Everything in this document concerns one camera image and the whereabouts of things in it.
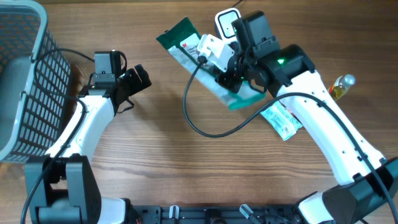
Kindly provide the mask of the green 3M package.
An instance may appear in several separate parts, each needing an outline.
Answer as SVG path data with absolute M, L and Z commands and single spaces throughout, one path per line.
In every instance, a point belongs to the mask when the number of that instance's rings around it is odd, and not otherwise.
M 201 35 L 188 17 L 184 17 L 171 29 L 159 35 L 156 40 L 165 50 L 189 73 L 193 73 L 198 65 L 197 46 Z M 251 106 L 265 98 L 264 93 L 252 90 L 244 82 L 238 93 L 232 93 L 215 82 L 210 73 L 211 63 L 203 65 L 195 78 L 217 97 L 230 110 L 238 110 Z

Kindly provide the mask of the teal small packet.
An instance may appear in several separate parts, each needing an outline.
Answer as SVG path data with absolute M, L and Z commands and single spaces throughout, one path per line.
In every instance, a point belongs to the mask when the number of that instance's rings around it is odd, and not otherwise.
M 262 111 L 261 115 L 284 141 L 291 138 L 303 127 L 301 122 L 279 101 Z

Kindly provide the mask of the yellow liquid bottle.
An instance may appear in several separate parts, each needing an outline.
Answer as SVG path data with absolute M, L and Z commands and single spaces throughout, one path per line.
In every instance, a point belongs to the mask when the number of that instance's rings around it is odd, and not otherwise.
M 348 90 L 356 83 L 356 78 L 352 74 L 347 74 L 344 76 L 340 76 L 336 79 L 334 84 L 332 84 L 328 92 L 331 95 L 331 97 L 337 101 L 339 100 L 343 95 L 345 95 Z

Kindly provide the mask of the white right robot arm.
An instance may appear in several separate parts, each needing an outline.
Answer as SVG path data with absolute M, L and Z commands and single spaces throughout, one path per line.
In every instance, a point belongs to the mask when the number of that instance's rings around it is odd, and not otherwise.
M 326 157 L 337 185 L 298 203 L 306 223 L 355 223 L 397 193 L 397 159 L 386 159 L 362 137 L 324 86 L 298 45 L 279 45 L 262 11 L 217 13 L 215 26 L 227 55 L 217 60 L 217 82 L 237 92 L 242 82 L 269 92 L 301 122 Z

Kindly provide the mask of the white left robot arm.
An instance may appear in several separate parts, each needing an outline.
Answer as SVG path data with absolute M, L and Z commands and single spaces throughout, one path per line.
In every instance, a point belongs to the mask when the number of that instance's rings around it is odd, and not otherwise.
M 25 164 L 27 199 L 21 223 L 141 223 L 128 198 L 102 197 L 91 168 L 100 137 L 130 96 L 151 86 L 142 65 L 127 68 L 124 53 L 95 52 L 95 71 L 54 145 Z

